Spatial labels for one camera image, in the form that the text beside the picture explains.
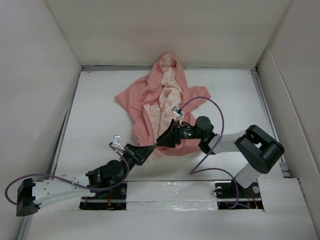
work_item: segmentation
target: black mount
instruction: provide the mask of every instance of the black mount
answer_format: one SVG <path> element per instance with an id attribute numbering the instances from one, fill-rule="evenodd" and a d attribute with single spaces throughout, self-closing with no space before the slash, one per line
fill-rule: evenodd
<path id="1" fill-rule="evenodd" d="M 35 182 L 32 178 L 23 180 L 18 188 L 17 201 L 16 201 L 16 213 L 17 217 L 24 217 L 32 215 L 38 212 L 39 205 L 33 203 L 36 200 L 35 196 L 32 196 L 32 188 L 35 186 Z"/>
<path id="2" fill-rule="evenodd" d="M 247 205 L 252 209 L 255 209 L 256 207 L 258 209 L 264 209 L 258 182 L 255 181 L 248 188 L 243 188 L 238 183 L 231 180 L 214 183 L 215 191 L 213 193 L 215 193 L 215 197 L 217 197 L 217 206 L 219 210 L 230 209 L 230 206 L 233 205 L 234 199 L 237 197 L 235 184 L 237 184 L 239 189 L 239 203 Z M 233 209 L 245 209 L 245 207 L 237 206 Z"/>
<path id="3" fill-rule="evenodd" d="M 127 145 L 124 146 L 125 151 L 123 152 L 123 157 L 127 160 L 127 162 L 133 162 L 135 165 L 141 166 L 142 164 L 145 163 L 145 161 L 148 159 L 150 154 L 155 150 L 155 148 L 156 148 L 156 145 L 133 146 L 128 143 Z"/>
<path id="4" fill-rule="evenodd" d="M 122 183 L 119 186 L 108 191 L 103 198 L 99 196 L 82 197 L 79 208 L 82 210 L 126 210 L 127 209 L 127 184 Z"/>

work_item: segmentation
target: red wire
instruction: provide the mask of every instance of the red wire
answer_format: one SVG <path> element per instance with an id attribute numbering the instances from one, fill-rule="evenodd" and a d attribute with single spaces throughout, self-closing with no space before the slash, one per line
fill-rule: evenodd
<path id="1" fill-rule="evenodd" d="M 111 192 L 111 195 L 110 195 L 110 197 L 108 198 L 108 204 L 106 205 L 106 209 L 108 209 L 109 207 L 110 207 L 110 200 L 112 199 L 112 196 L 114 195 L 114 189 L 112 189 L 112 192 Z"/>
<path id="2" fill-rule="evenodd" d="M 258 205 L 257 205 L 257 202 L 256 202 L 256 198 L 255 198 L 255 196 L 252 194 L 252 192 L 251 192 L 251 191 L 249 191 L 249 194 L 253 197 L 254 204 L 255 204 L 255 209 L 258 209 Z"/>

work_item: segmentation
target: screw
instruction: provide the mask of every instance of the screw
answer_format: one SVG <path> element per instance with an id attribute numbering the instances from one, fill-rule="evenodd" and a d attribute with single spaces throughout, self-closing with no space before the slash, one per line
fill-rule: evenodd
<path id="1" fill-rule="evenodd" d="M 120 194 L 121 195 L 125 195 L 127 193 L 127 189 L 125 188 L 125 187 L 122 187 L 121 189 L 120 189 Z"/>
<path id="2" fill-rule="evenodd" d="M 222 187 L 217 186 L 215 191 L 216 191 L 216 194 L 222 194 Z"/>
<path id="3" fill-rule="evenodd" d="M 252 188 L 252 190 L 253 190 L 253 192 L 254 192 L 255 194 L 260 193 L 260 188 L 259 188 L 258 186 L 254 186 L 254 187 Z"/>

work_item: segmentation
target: white table surface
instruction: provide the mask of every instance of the white table surface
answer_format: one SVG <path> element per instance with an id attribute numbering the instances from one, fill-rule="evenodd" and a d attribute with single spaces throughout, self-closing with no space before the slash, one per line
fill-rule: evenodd
<path id="1" fill-rule="evenodd" d="M 105 165 L 117 155 L 109 148 L 113 135 L 120 135 L 123 145 L 135 144 L 133 122 L 114 96 L 125 90 L 149 70 L 82 72 L 67 123 L 56 172 L 59 175 L 79 175 Z M 189 87 L 205 86 L 211 98 L 221 107 L 225 133 L 235 133 L 255 124 L 273 134 L 268 116 L 264 114 L 258 92 L 249 70 L 244 69 L 186 69 Z M 221 117 L 216 107 L 206 102 L 193 112 L 195 117 L 210 118 L 214 131 L 221 130 Z M 203 158 L 202 152 L 159 160 L 136 166 L 128 181 L 179 181 L 228 179 L 225 173 L 207 171 L 188 175 Z M 247 163 L 241 153 L 212 155 L 201 168 L 223 168 L 236 175 Z M 279 164 L 262 178 L 282 178 Z"/>
<path id="2" fill-rule="evenodd" d="M 23 240 L 317 240 L 296 179 L 259 181 L 264 211 L 40 209 Z"/>

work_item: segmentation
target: white floor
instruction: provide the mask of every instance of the white floor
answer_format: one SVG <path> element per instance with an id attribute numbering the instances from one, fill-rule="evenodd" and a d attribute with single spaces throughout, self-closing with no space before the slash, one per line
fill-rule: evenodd
<path id="1" fill-rule="evenodd" d="M 121 135 L 123 144 L 135 143 L 132 121 L 114 96 L 148 73 L 148 70 L 81 73 L 57 161 L 57 176 L 70 178 L 116 159 L 108 147 L 113 135 Z M 206 86 L 211 98 L 220 105 L 226 134 L 245 130 L 252 124 L 273 134 L 249 70 L 187 69 L 185 75 L 189 87 Z M 220 132 L 221 119 L 213 104 L 206 102 L 193 114 L 208 116 L 215 131 Z M 127 192 L 127 200 L 133 204 L 126 211 L 83 211 L 78 208 L 79 199 L 59 202 L 30 217 L 21 236 L 25 240 L 318 239 L 298 181 L 283 178 L 279 164 L 258 180 L 264 211 L 217 210 L 216 199 L 211 195 L 214 184 L 210 180 L 228 176 L 218 171 L 188 175 L 202 157 L 197 152 L 135 167 L 129 175 L 132 182 Z M 223 168 L 235 175 L 245 164 L 240 153 L 226 153 L 209 157 L 202 168 Z M 183 186 L 160 181 L 181 181 L 179 184 Z M 184 202 L 187 207 L 176 207 Z"/>

